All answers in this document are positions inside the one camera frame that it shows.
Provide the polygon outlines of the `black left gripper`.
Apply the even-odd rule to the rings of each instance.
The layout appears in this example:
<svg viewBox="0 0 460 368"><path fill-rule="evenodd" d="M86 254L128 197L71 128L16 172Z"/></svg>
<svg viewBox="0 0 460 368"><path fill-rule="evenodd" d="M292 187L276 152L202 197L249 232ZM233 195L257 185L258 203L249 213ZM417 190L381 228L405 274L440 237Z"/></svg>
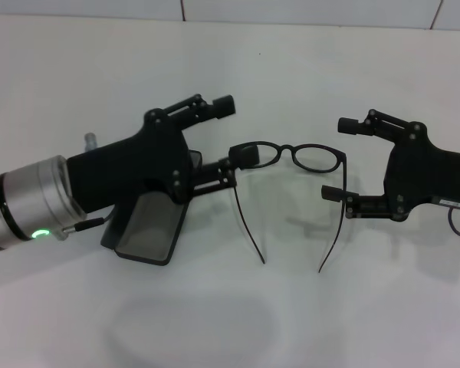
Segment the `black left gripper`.
<svg viewBox="0 0 460 368"><path fill-rule="evenodd" d="M151 191L164 192L176 203L186 202L189 148L180 128L233 114L235 102L231 95L208 103L200 94L164 110L147 112L135 135L67 160L74 200L86 213ZM255 144L233 146L227 157L196 169L190 189L217 192L235 188L235 171L251 169L259 163Z"/></svg>

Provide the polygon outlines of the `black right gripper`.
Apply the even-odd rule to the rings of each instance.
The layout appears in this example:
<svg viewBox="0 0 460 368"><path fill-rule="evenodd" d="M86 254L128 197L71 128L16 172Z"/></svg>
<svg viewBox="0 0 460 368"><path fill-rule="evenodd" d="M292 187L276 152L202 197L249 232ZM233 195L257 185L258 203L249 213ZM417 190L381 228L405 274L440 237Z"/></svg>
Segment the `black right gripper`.
<svg viewBox="0 0 460 368"><path fill-rule="evenodd" d="M416 206L423 204L460 209L460 153L435 146L428 138L425 124L408 123L371 109L363 122L341 117L337 130L395 143L383 181L386 196L322 186L322 198L340 202L343 217L403 222Z"/></svg>

